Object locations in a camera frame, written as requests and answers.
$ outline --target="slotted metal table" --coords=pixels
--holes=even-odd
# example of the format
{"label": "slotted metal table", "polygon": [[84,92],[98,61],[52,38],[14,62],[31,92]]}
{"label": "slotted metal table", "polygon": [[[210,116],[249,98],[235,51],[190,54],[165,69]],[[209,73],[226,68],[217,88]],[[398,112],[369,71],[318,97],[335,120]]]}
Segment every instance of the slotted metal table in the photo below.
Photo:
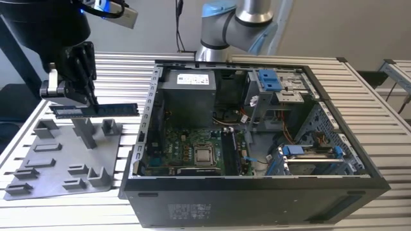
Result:
{"label": "slotted metal table", "polygon": [[386,59],[381,71],[386,72],[406,92],[411,94],[411,61]]}
{"label": "slotted metal table", "polygon": [[[98,53],[96,96],[100,103],[146,102],[155,59],[193,60],[190,54]],[[333,103],[338,107],[358,140],[378,166],[393,190],[359,209],[335,226],[317,227],[218,227],[187,230],[411,230],[411,127],[387,105],[349,63],[335,58],[235,55],[234,62],[309,65]],[[34,125],[54,118],[50,103],[42,101],[16,137],[0,155],[0,198],[14,179],[35,140]],[[15,231],[90,229],[142,230],[129,201],[118,198],[126,158],[138,138],[141,118],[117,118],[123,123],[115,181],[108,192],[68,195],[44,199],[4,201],[0,199],[0,228]],[[70,120],[56,120],[59,125]]]}

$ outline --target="robotic arm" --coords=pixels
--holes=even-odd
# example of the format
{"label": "robotic arm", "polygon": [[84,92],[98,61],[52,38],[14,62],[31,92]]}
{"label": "robotic arm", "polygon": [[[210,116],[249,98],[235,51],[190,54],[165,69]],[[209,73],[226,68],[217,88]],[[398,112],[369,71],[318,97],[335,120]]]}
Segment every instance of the robotic arm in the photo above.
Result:
{"label": "robotic arm", "polygon": [[[84,42],[90,26],[84,12],[103,18],[121,18],[118,13],[91,7],[94,0],[0,0],[0,14],[23,46],[34,50],[50,73],[42,84],[44,99],[66,106],[51,106],[58,118],[135,116],[137,104],[100,105],[94,93],[96,65],[94,44]],[[230,61],[230,45],[258,55],[273,40],[271,0],[245,0],[241,8],[231,0],[218,0],[203,6],[202,46],[197,61]]]}
{"label": "robotic arm", "polygon": [[90,0],[0,0],[0,13],[23,46],[34,50],[50,73],[40,96],[64,106],[52,106],[58,117],[135,116],[137,104],[99,105],[94,93],[96,65],[94,44],[84,42],[90,26],[84,11],[119,18],[122,11],[95,10]]}

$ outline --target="wire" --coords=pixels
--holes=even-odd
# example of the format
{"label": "wire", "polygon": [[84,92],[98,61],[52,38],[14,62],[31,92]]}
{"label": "wire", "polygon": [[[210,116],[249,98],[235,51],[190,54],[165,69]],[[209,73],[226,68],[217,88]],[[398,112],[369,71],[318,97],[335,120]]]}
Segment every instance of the wire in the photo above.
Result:
{"label": "wire", "polygon": [[241,113],[247,116],[251,120],[251,117],[246,114],[245,108],[241,108]]}
{"label": "wire", "polygon": [[178,45],[178,52],[182,52],[181,44],[182,44],[182,47],[183,47],[183,51],[186,51],[186,47],[185,47],[182,35],[181,35],[181,30],[179,30],[181,15],[183,13],[183,6],[185,6],[185,1],[179,0],[179,2],[178,2],[178,0],[175,0],[175,42],[177,42],[177,45]]}
{"label": "wire", "polygon": [[72,3],[82,9],[84,10],[87,13],[103,17],[103,18],[121,18],[125,14],[125,10],[126,10],[126,2],[122,0],[122,11],[118,13],[111,13],[111,12],[106,12],[106,11],[99,11],[95,8],[87,6],[83,2],[80,2],[79,0],[74,0]]}
{"label": "wire", "polygon": [[390,96],[391,96],[391,93],[393,93],[393,90],[394,90],[395,86],[397,86],[397,83],[394,83],[394,85],[393,85],[391,91],[390,91],[390,93],[389,93],[389,95],[387,95],[387,98],[386,98],[386,102],[387,102],[389,99],[390,99]]}
{"label": "wire", "polygon": [[285,137],[289,140],[289,142],[291,144],[294,144],[293,138],[291,138],[291,135],[290,135],[290,132],[289,132],[289,129],[287,129],[287,125],[286,125],[286,122],[285,122],[285,111],[282,111],[282,119],[283,119],[283,133],[285,133]]}
{"label": "wire", "polygon": [[401,109],[399,109],[399,111],[398,111],[399,114],[403,112],[403,110],[405,110],[405,108],[406,108],[406,105],[407,105],[407,103],[403,103],[403,105],[401,106]]}
{"label": "wire", "polygon": [[223,125],[238,125],[239,123],[237,124],[231,124],[231,123],[225,123],[222,121],[219,121],[215,117],[213,117],[214,121],[217,121],[219,124],[223,124]]}

